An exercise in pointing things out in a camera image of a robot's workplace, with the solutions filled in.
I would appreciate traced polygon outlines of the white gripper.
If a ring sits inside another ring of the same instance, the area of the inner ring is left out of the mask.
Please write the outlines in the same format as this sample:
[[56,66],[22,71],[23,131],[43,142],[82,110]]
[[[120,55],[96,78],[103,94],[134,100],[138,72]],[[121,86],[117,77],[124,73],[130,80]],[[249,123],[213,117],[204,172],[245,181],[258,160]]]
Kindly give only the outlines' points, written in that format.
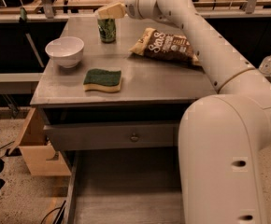
[[97,17],[100,20],[120,19],[125,16],[125,10],[130,18],[138,20],[156,20],[161,15],[157,0],[124,0],[124,4],[118,2],[100,7]]

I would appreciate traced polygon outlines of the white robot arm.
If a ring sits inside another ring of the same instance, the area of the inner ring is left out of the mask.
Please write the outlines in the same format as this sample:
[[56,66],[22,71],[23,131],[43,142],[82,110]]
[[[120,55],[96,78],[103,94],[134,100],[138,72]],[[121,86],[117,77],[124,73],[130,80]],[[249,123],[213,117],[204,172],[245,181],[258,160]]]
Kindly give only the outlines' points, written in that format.
[[192,103],[179,124],[185,224],[267,224],[258,152],[271,143],[271,83],[192,0],[124,0],[96,14],[173,23],[216,91]]

